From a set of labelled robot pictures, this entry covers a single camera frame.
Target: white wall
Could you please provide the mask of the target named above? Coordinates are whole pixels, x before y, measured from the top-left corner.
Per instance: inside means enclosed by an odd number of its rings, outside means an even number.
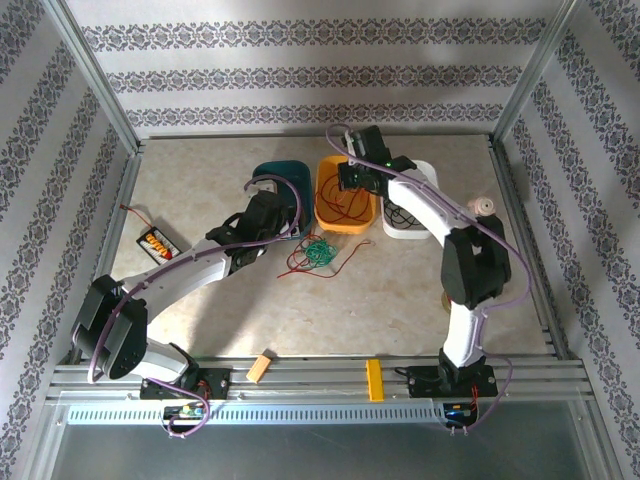
[[[569,347],[640,477],[640,15],[585,2],[505,142]]]
[[[18,476],[127,154],[37,0],[0,1],[0,479]]]
[[[138,135],[490,132],[560,0],[68,0]]]

